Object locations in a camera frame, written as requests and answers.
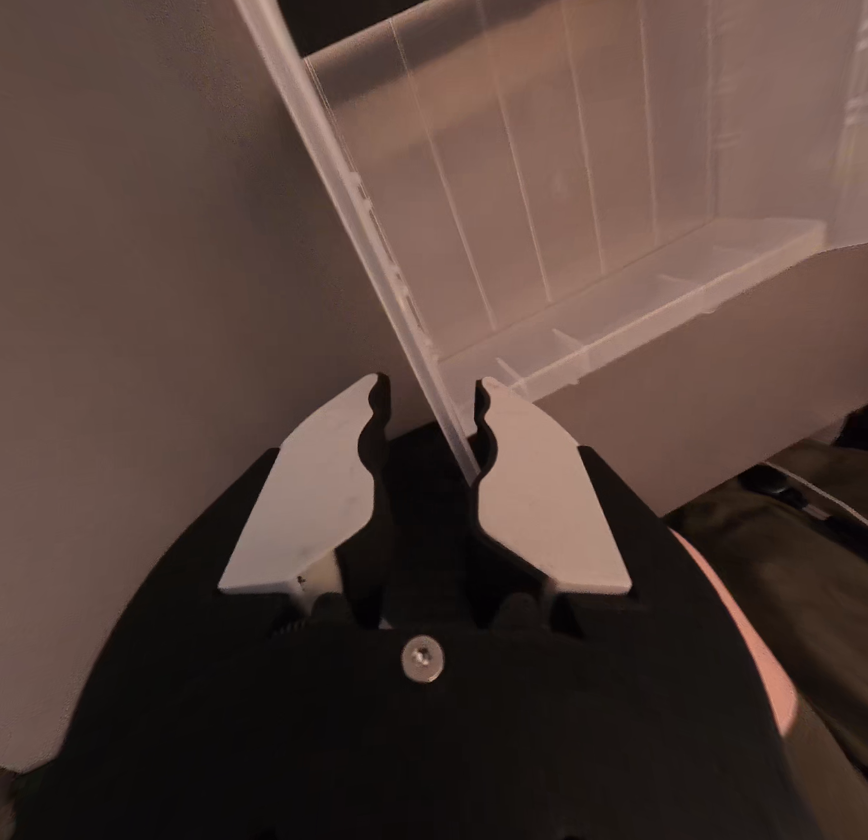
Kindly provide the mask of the person's right forearm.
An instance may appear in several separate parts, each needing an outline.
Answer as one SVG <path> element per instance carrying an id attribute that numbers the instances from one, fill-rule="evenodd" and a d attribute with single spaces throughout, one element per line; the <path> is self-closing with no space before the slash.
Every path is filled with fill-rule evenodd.
<path id="1" fill-rule="evenodd" d="M 760 675 L 777 730 L 781 737 L 787 737 L 797 718 L 799 705 L 793 681 L 708 561 L 680 533 L 673 529 L 670 532 L 706 576 L 739 630 Z"/>

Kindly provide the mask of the person's olive trousers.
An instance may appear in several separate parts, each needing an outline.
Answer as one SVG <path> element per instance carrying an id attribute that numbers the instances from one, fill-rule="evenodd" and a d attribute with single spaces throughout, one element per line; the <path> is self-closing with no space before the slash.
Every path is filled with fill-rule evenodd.
<path id="1" fill-rule="evenodd" d="M 823 838 L 867 837 L 866 407 L 667 515 L 793 681 L 783 737 Z"/>

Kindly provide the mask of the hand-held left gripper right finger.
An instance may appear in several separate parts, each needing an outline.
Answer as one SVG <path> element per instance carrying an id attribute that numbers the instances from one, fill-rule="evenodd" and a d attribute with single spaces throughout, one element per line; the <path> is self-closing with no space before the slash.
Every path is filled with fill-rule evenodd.
<path id="1" fill-rule="evenodd" d="M 633 581 L 576 439 L 494 378 L 478 381 L 477 427 L 493 458 L 476 490 L 484 536 L 556 593 L 628 593 Z"/>

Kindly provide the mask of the clear plastic organizer box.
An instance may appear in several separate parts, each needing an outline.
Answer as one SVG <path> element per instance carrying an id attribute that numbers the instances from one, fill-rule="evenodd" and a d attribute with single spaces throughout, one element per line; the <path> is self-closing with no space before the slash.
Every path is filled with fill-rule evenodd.
<path id="1" fill-rule="evenodd" d="M 543 400 L 866 244 L 866 0 L 233 0 L 468 482 Z"/>

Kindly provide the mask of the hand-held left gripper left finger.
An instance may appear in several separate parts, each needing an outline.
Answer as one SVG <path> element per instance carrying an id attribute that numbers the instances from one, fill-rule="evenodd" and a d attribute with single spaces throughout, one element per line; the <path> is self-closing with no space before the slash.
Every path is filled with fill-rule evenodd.
<path id="1" fill-rule="evenodd" d="M 298 424 L 226 564 L 224 595 L 377 592 L 389 552 L 371 533 L 390 416 L 390 381 L 372 373 Z"/>

